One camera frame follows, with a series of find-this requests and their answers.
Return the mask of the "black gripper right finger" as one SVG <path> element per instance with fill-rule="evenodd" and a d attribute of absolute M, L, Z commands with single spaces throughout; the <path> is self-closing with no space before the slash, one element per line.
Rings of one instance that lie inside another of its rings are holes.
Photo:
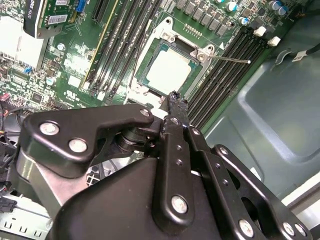
<path fill-rule="evenodd" d="M 311 240 L 307 227 L 226 146 L 185 128 L 191 168 L 201 174 L 223 240 Z"/>

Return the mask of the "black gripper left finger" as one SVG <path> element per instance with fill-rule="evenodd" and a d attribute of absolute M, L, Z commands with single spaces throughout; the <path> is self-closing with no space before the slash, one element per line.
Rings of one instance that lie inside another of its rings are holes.
<path fill-rule="evenodd" d="M 154 116 L 140 104 L 39 112 L 18 143 L 18 173 L 53 218 L 73 196 L 128 165 L 156 161 L 151 215 L 168 235 L 194 221 L 190 149 L 184 139 L 188 102 L 170 93 Z"/>

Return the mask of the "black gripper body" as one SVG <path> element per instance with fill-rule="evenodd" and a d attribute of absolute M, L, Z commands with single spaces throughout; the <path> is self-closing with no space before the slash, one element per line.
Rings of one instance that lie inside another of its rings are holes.
<path fill-rule="evenodd" d="M 202 179 L 193 174 L 195 219 L 179 235 L 155 224 L 156 160 L 136 161 L 74 195 L 60 209 L 51 240 L 220 240 Z"/>

